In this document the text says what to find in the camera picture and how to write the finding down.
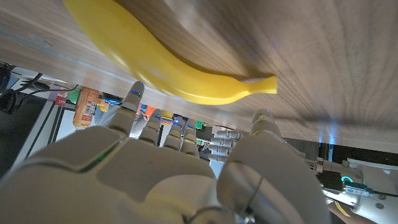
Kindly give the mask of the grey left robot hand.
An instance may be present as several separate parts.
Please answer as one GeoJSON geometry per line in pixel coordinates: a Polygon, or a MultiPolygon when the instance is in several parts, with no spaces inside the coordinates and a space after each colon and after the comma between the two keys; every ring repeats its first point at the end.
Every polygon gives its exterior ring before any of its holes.
{"type": "Polygon", "coordinates": [[[217,131],[208,146],[211,151],[208,156],[209,160],[211,162],[225,163],[236,143],[242,137],[243,133],[235,130],[217,131]]]}

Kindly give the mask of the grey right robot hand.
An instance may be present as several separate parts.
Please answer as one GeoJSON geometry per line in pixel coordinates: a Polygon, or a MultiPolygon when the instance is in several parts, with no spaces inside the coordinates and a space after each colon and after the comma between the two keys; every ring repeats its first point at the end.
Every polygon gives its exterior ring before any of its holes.
{"type": "Polygon", "coordinates": [[[135,82],[107,126],[79,130],[1,179],[2,223],[328,223],[325,196],[304,155],[266,110],[229,136],[219,175],[199,158],[194,121],[156,145],[160,110],[130,131],[144,93],[135,82]]]}

